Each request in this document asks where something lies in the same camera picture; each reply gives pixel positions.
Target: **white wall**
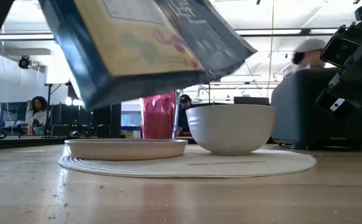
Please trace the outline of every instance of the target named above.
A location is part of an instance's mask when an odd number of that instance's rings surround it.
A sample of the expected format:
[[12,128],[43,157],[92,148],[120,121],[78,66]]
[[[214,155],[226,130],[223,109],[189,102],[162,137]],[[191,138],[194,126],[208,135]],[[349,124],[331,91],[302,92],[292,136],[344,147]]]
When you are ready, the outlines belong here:
[[[20,69],[18,63],[0,55],[0,103],[23,102],[35,96],[47,99],[48,87],[44,86],[46,74],[33,69]],[[58,89],[51,96],[51,103],[65,102],[67,97]]]

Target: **person in dark clothing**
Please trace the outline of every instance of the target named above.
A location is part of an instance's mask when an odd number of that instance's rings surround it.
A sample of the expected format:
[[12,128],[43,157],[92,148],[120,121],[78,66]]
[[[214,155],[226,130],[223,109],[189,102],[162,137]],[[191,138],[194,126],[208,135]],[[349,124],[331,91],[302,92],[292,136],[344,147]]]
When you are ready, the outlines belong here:
[[182,132],[189,132],[189,125],[187,119],[187,109],[192,108],[192,100],[188,95],[182,95],[180,99],[179,123],[178,127]]

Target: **woven placemat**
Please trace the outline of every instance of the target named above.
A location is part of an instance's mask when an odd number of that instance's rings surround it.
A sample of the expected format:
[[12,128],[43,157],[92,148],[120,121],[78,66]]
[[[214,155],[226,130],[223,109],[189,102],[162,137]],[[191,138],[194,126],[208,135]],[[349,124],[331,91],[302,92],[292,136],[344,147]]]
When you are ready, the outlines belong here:
[[259,149],[249,156],[216,156],[187,149],[182,156],[148,161],[90,161],[72,155],[59,164],[81,172],[123,177],[240,178],[281,175],[311,169],[317,161],[295,152]]

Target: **ceiling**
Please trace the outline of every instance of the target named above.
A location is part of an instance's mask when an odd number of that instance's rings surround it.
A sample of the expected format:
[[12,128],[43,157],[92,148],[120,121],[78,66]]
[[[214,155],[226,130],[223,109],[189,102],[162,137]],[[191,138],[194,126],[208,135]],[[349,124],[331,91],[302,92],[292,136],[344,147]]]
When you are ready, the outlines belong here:
[[[354,11],[362,6],[362,0],[354,5],[352,0],[210,0],[216,10],[236,30],[245,29],[301,29],[337,28],[355,20]],[[3,25],[4,33],[49,32],[37,0],[16,0]],[[296,46],[307,38],[314,37],[246,37],[258,53],[247,59],[234,74],[224,77],[223,82],[252,82],[250,85],[213,85],[210,98],[228,99],[233,96],[270,96],[276,86],[260,82],[279,82],[282,69],[290,63]],[[328,40],[330,36],[315,36]],[[54,41],[7,41],[15,49],[46,48],[55,55],[60,48]],[[48,64],[46,55],[31,55],[33,60]],[[186,89],[193,98],[207,99],[208,86],[193,86]]]

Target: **wooden table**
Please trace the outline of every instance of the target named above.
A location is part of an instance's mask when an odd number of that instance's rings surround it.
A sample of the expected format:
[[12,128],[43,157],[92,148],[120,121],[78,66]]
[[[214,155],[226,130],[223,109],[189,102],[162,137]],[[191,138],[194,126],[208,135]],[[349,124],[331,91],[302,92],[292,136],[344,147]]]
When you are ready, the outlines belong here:
[[362,224],[362,152],[302,151],[314,169],[218,180],[84,174],[58,165],[64,153],[0,151],[0,223]]

